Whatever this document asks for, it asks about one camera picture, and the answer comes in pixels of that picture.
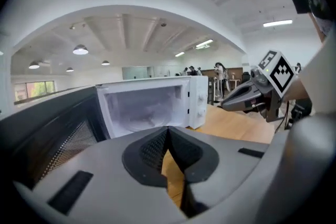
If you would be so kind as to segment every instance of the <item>wooden table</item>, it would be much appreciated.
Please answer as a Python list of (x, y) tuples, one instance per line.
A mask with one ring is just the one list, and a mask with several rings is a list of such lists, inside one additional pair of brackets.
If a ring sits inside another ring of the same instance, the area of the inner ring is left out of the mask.
[[(263, 119), (252, 119), (235, 112), (208, 105), (205, 124), (197, 132), (223, 138), (269, 144), (274, 126)], [(168, 180), (168, 194), (179, 207), (182, 199), (184, 176), (168, 151), (163, 159), (162, 174)]]

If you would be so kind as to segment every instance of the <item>white microwave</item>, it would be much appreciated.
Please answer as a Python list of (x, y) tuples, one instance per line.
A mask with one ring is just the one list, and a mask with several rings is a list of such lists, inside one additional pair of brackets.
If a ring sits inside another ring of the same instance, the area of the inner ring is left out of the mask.
[(111, 138), (159, 126), (205, 123), (208, 77), (164, 77), (102, 84), (98, 98)]

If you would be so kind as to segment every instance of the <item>ceiling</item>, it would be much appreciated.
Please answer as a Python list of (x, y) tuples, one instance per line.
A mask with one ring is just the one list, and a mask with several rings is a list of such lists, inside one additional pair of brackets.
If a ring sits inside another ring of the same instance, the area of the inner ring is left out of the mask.
[[(308, 15), (297, 15), (291, 0), (212, 1), (232, 19), (246, 40), (249, 35), (269, 35), (279, 29), (314, 29)], [(293, 24), (263, 28), (263, 23), (283, 19), (293, 19)], [(69, 29), (72, 23), (75, 29)], [(174, 59), (175, 54), (209, 38), (207, 33), (155, 14), (92, 16), (59, 25), (30, 41), (13, 55), (12, 74), (65, 74), (68, 67), (86, 70), (99, 66), (103, 60), (115, 66), (143, 65), (137, 59)], [(89, 49), (85, 58), (72, 54), (78, 44)], [(28, 65), (33, 60), (46, 64), (29, 70)]]

